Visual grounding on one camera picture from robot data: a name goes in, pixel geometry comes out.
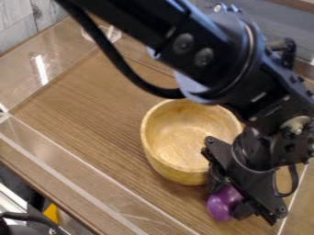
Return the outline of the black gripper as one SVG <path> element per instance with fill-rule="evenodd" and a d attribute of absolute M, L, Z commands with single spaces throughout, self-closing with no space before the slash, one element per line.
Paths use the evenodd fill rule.
<path fill-rule="evenodd" d="M 243 196 L 231 218 L 257 215 L 274 225 L 289 214 L 285 198 L 299 185 L 297 165 L 314 157 L 314 101 L 285 98 L 242 121 L 233 143 L 205 139 L 207 187 L 211 195 L 230 185 Z"/>

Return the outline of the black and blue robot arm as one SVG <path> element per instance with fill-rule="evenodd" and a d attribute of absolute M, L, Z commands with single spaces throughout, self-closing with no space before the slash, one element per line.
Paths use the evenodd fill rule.
<path fill-rule="evenodd" d="M 289 214 L 277 171 L 299 180 L 297 166 L 314 157 L 314 92 L 294 71 L 295 43 L 269 43 L 235 6 L 205 14 L 187 0 L 56 0 L 127 79 L 147 93 L 221 105 L 245 125 L 233 142 L 209 136 L 207 208 L 218 220 L 253 215 L 275 224 Z M 144 44 L 175 71 L 162 88 L 134 72 L 98 28 L 96 17 Z"/>

